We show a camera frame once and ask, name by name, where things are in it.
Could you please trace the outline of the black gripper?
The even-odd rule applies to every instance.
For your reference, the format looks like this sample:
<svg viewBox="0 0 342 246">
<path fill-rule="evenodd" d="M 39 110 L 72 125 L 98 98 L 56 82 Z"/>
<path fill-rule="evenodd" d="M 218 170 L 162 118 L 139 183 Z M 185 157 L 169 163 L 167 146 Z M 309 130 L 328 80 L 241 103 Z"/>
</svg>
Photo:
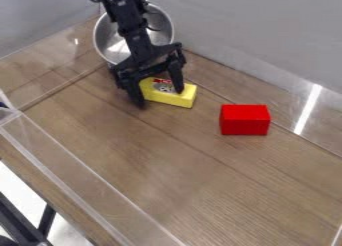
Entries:
<svg viewBox="0 0 342 246">
<path fill-rule="evenodd" d="M 139 82 L 159 72 L 167 71 L 175 91 L 185 90 L 182 68 L 186 58 L 179 42 L 157 46 L 153 44 L 147 30 L 142 29 L 125 35 L 130 57 L 111 68 L 116 84 L 129 94 L 133 103 L 145 107 L 145 96 Z"/>
</svg>

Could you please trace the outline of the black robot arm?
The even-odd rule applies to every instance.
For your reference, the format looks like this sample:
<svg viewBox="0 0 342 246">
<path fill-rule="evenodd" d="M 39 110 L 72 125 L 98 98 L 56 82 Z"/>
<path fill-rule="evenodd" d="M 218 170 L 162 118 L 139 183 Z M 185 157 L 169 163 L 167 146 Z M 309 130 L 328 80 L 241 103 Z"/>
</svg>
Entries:
<svg viewBox="0 0 342 246">
<path fill-rule="evenodd" d="M 119 89 L 145 106 L 141 82 L 167 73 L 177 93 L 185 90 L 182 43 L 174 41 L 169 14 L 149 0 L 90 0 L 104 14 L 94 28 L 94 47 Z"/>
</svg>

